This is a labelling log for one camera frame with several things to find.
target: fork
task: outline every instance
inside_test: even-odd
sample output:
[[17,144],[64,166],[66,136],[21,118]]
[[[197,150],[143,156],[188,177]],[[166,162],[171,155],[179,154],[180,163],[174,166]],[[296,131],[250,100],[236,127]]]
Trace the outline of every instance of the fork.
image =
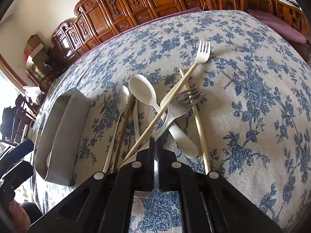
[[154,135],[154,139],[158,139],[175,119],[187,114],[204,96],[205,94],[202,91],[199,92],[197,89],[189,89],[176,95],[170,101],[165,122],[161,129]]
[[161,116],[165,112],[166,108],[168,107],[170,101],[179,93],[179,91],[185,85],[185,83],[187,82],[187,80],[192,75],[193,71],[195,70],[195,68],[199,64],[203,64],[203,63],[208,61],[208,58],[210,56],[210,52],[211,52],[210,42],[208,42],[208,47],[207,47],[207,41],[206,41],[205,45],[204,45],[204,41],[203,41],[203,43],[200,41],[199,48],[197,51],[197,56],[195,58],[195,63],[190,67],[190,69],[185,74],[185,76],[183,78],[181,78],[181,80],[177,83],[178,85],[176,86],[175,90],[172,91],[172,94],[170,95],[170,97],[168,97],[165,104],[163,104],[160,112],[158,112],[158,114],[155,116],[155,118],[152,120],[152,122],[148,125],[148,127],[145,129],[143,134],[140,136],[138,141],[134,144],[134,146],[128,152],[128,154],[126,155],[126,157],[122,161],[123,163],[126,162],[131,156],[134,155],[134,153],[136,152],[137,148],[140,146],[142,141],[146,138],[146,136],[148,136],[148,134],[152,130],[153,126],[155,126],[157,121],[161,118]]

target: metal spoon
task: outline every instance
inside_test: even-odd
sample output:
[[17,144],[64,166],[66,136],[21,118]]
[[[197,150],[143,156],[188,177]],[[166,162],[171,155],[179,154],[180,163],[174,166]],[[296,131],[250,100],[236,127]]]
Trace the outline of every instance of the metal spoon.
[[[153,106],[157,112],[161,110],[161,107],[156,101],[156,93],[153,86],[143,75],[137,74],[132,76],[128,82],[128,86],[138,100],[147,105]],[[165,121],[165,113],[161,116],[161,119]],[[198,150],[195,144],[175,123],[170,125],[169,132],[186,157],[195,158],[198,155]]]
[[114,147],[114,139],[115,139],[116,134],[117,134],[119,121],[120,121],[120,118],[121,118],[123,112],[126,111],[126,109],[127,109],[129,99],[130,99],[130,92],[129,92],[128,88],[126,86],[122,86],[121,89],[119,90],[117,98],[116,98],[117,108],[118,108],[120,113],[119,113],[119,117],[118,117],[118,121],[117,121],[117,126],[114,130],[114,135],[112,137],[112,141],[110,144],[108,155],[106,158],[106,162],[105,162],[105,166],[104,166],[104,170],[103,170],[104,173],[108,172],[109,164],[110,164],[111,156],[112,156],[112,151],[113,151],[113,147]]

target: wooden sofa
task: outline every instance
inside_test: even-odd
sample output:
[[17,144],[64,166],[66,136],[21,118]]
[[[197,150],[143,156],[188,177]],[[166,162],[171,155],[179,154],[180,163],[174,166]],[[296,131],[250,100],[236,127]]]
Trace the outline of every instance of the wooden sofa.
[[77,18],[61,23],[52,35],[54,52],[65,66],[99,44],[137,25],[176,12],[200,7],[203,10],[260,10],[285,21],[303,35],[304,13],[278,0],[80,0]]

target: metal fork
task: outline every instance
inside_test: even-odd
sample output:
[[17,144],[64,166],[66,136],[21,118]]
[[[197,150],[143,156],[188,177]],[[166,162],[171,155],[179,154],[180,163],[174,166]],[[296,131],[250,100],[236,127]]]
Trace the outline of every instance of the metal fork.
[[176,95],[169,103],[165,122],[161,129],[154,135],[154,139],[158,139],[176,118],[187,114],[204,96],[203,91],[199,92],[197,88],[189,89]]

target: tablecloth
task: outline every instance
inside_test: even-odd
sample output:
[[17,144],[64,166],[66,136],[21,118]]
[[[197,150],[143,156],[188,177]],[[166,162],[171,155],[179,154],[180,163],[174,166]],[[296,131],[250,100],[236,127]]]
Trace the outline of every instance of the tablecloth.
[[[120,87],[128,86],[134,74],[142,74],[154,86],[159,103],[181,78],[178,69],[194,62],[199,40],[211,42],[211,57],[196,68],[189,84],[206,93],[198,107],[211,167],[282,229],[292,229],[311,199],[311,71],[276,32],[245,12],[230,10],[203,11],[141,26],[103,43],[71,66],[45,103],[35,148],[44,119],[59,95],[77,87],[92,104],[72,187],[45,182],[38,174],[32,178],[35,200],[43,213],[103,169],[119,114],[115,100]],[[138,112],[142,134],[156,112],[141,102]],[[200,149],[192,111],[176,121]],[[130,117],[119,161],[134,142]],[[168,132],[163,144],[176,153],[178,161],[205,172],[201,153],[195,159],[186,158]],[[129,231],[181,232],[178,194],[156,190],[149,197],[134,198]]]

